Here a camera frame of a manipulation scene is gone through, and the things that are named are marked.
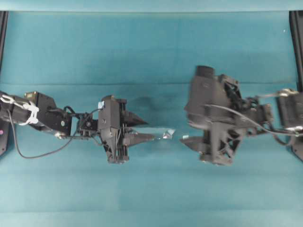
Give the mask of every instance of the white cable tie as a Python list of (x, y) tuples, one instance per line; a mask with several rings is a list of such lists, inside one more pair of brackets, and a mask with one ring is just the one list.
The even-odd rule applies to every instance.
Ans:
[(13, 104), (15, 102), (15, 100), (12, 97), (7, 96), (7, 95), (2, 95), (0, 100), (4, 103), (9, 103), (9, 104)]
[(23, 104), (23, 108), (31, 112), (30, 117), (24, 123), (20, 123), (19, 125), (27, 125), (27, 124), (37, 124), (39, 121), (37, 119), (37, 113), (39, 112), (39, 108), (31, 101)]
[(98, 102), (98, 109), (103, 109), (104, 108), (104, 101)]

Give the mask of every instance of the wire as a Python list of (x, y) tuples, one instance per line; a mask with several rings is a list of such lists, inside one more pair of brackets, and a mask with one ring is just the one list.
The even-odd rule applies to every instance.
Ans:
[(275, 93), (266, 94), (266, 95), (259, 95), (259, 96), (256, 96), (256, 98), (272, 98), (272, 97), (277, 97), (277, 96), (279, 96), (279, 93), (275, 92)]
[(67, 109), (73, 114), (76, 113), (69, 105), (67, 105), (66, 107), (63, 108), (64, 111), (66, 111)]
[(94, 140), (95, 144), (97, 144), (98, 146), (105, 146), (105, 145), (107, 145), (105, 143), (99, 143), (98, 140), (96, 140), (95, 137), (91, 137), (91, 138)]
[(16, 136), (16, 131), (15, 131), (15, 127), (14, 127), (14, 123), (13, 123), (13, 120), (12, 120), (12, 117), (11, 117), (11, 113), (10, 111), (8, 110), (8, 114), (9, 114), (9, 121), (10, 121), (10, 124), (13, 128), (13, 137), (14, 137), (14, 142), (15, 142), (15, 147), (18, 151), (18, 153), (20, 154), (21, 157), (23, 158), (27, 158), (27, 159), (33, 159), (33, 158), (39, 158), (39, 157), (44, 157), (44, 156), (48, 156), (48, 155), (51, 155), (51, 154), (54, 154), (62, 149), (64, 149), (65, 147), (67, 147), (67, 145), (69, 145), (69, 143), (72, 141), (72, 139), (75, 137), (77, 131), (79, 130), (80, 127), (82, 127), (82, 125), (85, 123), (85, 121), (96, 111), (98, 111), (100, 109), (95, 109), (93, 110), (92, 112), (90, 112), (90, 114), (84, 119), (84, 121), (78, 125), (77, 129), (75, 130), (73, 136), (67, 141), (67, 143), (65, 143), (62, 147), (58, 148), (57, 150), (53, 150), (53, 151), (50, 151), (50, 152), (47, 152), (47, 153), (44, 153), (44, 154), (41, 154), (41, 155), (37, 155), (37, 156), (24, 156), (21, 152), (20, 152), (20, 149), (19, 149), (19, 146), (18, 146), (18, 142), (17, 142), (17, 136)]
[(59, 108), (55, 108), (55, 109), (49, 109), (47, 110), (48, 112), (59, 112), (59, 113), (64, 113), (64, 111), (62, 109)]
[(227, 111), (229, 111), (229, 112), (231, 112), (231, 113), (234, 113), (234, 114), (236, 114), (236, 115), (238, 115), (238, 116), (240, 116), (240, 117), (246, 119), (246, 120), (249, 121), (250, 123), (252, 123), (252, 124), (254, 124), (254, 125), (260, 127), (260, 128), (263, 129), (264, 131), (266, 131), (266, 132), (268, 132), (268, 133), (271, 133), (271, 134), (273, 134), (273, 135), (296, 136), (296, 137), (298, 137), (298, 136), (303, 136), (303, 133), (295, 134), (295, 133), (288, 133), (288, 132), (285, 132), (285, 131), (274, 131), (274, 130), (269, 130), (269, 129), (263, 127), (262, 125), (260, 125), (259, 123), (255, 122), (254, 120), (250, 119), (249, 117), (247, 117), (247, 116), (241, 114), (240, 112), (235, 111), (235, 110), (233, 110), (233, 109), (231, 109), (231, 108), (228, 108), (228, 107), (225, 107), (225, 106), (214, 105), (214, 104), (206, 104), (206, 105), (204, 105), (204, 106), (216, 107), (216, 108), (219, 108), (219, 109), (227, 110)]
[(116, 134), (116, 146), (118, 145), (119, 139), (120, 139), (120, 135), (121, 135), (121, 129), (119, 129), (119, 133)]
[[(274, 126), (272, 125), (272, 123), (268, 124), (270, 129), (273, 130)], [(295, 137), (294, 136), (289, 136), (289, 141), (288, 142), (284, 142), (282, 141), (277, 135), (273, 135), (274, 139), (276, 142), (278, 142), (279, 144), (281, 144), (282, 146), (291, 146), (294, 144), (295, 142)]]

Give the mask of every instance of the teal tablecloth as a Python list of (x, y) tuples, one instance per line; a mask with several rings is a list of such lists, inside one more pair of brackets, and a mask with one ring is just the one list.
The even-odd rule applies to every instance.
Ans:
[(52, 12), (243, 12), (303, 9), (301, 0), (0, 0), (1, 10)]
[[(10, 138), (0, 226), (302, 226), (303, 163), (269, 135), (244, 140), (231, 167), (200, 163), (179, 143), (200, 134), (183, 111), (198, 64), (238, 79), (243, 96), (295, 88), (288, 12), (10, 13), (1, 90), (37, 90), (77, 112), (114, 94), (151, 126), (177, 131), (130, 148), (124, 165), (108, 164), (91, 141), (26, 160)], [(64, 143), (17, 133), (27, 155)]]

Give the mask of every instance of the black frame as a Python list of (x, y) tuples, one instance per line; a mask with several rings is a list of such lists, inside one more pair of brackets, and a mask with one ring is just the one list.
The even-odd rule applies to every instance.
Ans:
[[(4, 41), (6, 34), (6, 27), (8, 23), (8, 15), (7, 11), (0, 11), (0, 71), (2, 66), (2, 57), (4, 50)], [(2, 155), (7, 150), (9, 137), (9, 122), (5, 122), (0, 120), (0, 155)]]
[[(298, 71), (297, 90), (303, 92), (303, 10), (289, 12), (294, 54)], [(291, 147), (292, 152), (303, 161), (303, 138), (298, 137)]]

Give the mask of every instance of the black cable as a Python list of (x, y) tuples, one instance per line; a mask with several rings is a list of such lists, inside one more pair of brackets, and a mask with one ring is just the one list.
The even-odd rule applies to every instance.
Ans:
[(62, 117), (66, 118), (66, 116), (69, 114), (68, 112), (62, 110), (62, 109), (59, 109), (59, 108), (55, 108), (55, 109), (49, 109), (47, 110), (48, 112), (56, 112), (56, 113), (60, 113), (62, 115)]
[(231, 109), (231, 108), (225, 107), (225, 106), (214, 105), (214, 104), (205, 104), (204, 106), (216, 107), (216, 108), (219, 108), (219, 109), (224, 109), (224, 110), (227, 110), (227, 111), (229, 111), (229, 112), (232, 112), (232, 113), (234, 113), (234, 114), (236, 114), (236, 115), (238, 115), (238, 116), (240, 116), (240, 117), (246, 119), (247, 121), (251, 122), (252, 124), (254, 124), (254, 125), (260, 127), (260, 128), (263, 129), (264, 131), (266, 131), (266, 132), (268, 132), (268, 133), (271, 133), (271, 134), (274, 134), (274, 135), (284, 135), (284, 136), (292, 136), (292, 137), (293, 137), (293, 136), (296, 136), (296, 137), (298, 137), (298, 136), (303, 136), (303, 133), (298, 133), (298, 134), (296, 134), (296, 133), (288, 133), (288, 132), (286, 132), (286, 131), (274, 131), (274, 130), (269, 130), (269, 129), (263, 127), (262, 125), (260, 125), (259, 123), (255, 122), (254, 120), (250, 119), (249, 117), (247, 117), (247, 116), (241, 114), (240, 112), (238, 112), (238, 111), (236, 111), (236, 110), (233, 110), (233, 109)]
[(20, 152), (20, 149), (19, 149), (19, 146), (18, 146), (18, 142), (17, 142), (17, 136), (16, 136), (16, 131), (15, 131), (15, 127), (14, 127), (14, 123), (13, 123), (13, 120), (12, 120), (12, 117), (11, 117), (11, 113), (10, 111), (8, 110), (8, 114), (9, 114), (9, 121), (10, 121), (10, 124), (13, 128), (13, 137), (14, 137), (14, 142), (15, 142), (15, 147), (18, 151), (18, 153), (20, 154), (21, 157), (23, 158), (27, 158), (27, 159), (33, 159), (33, 158), (39, 158), (39, 157), (44, 157), (44, 156), (47, 156), (47, 155), (51, 155), (51, 154), (54, 154), (62, 149), (64, 149), (65, 147), (67, 147), (67, 145), (69, 145), (69, 143), (72, 141), (73, 137), (76, 135), (77, 131), (79, 130), (80, 127), (83, 126), (83, 124), (85, 123), (85, 121), (96, 111), (98, 111), (100, 109), (95, 109), (93, 110), (92, 112), (90, 112), (90, 114), (84, 119), (84, 121), (82, 122), (82, 124), (79, 124), (76, 131), (74, 132), (73, 136), (67, 141), (66, 144), (64, 144), (62, 147), (58, 148), (57, 150), (53, 150), (51, 152), (47, 152), (47, 153), (44, 153), (44, 154), (41, 154), (41, 155), (37, 155), (37, 156), (31, 156), (31, 157), (28, 157), (28, 156), (24, 156), (21, 152)]
[(76, 113), (69, 105), (67, 105), (66, 107), (63, 108), (64, 111), (66, 111), (67, 109), (73, 114)]

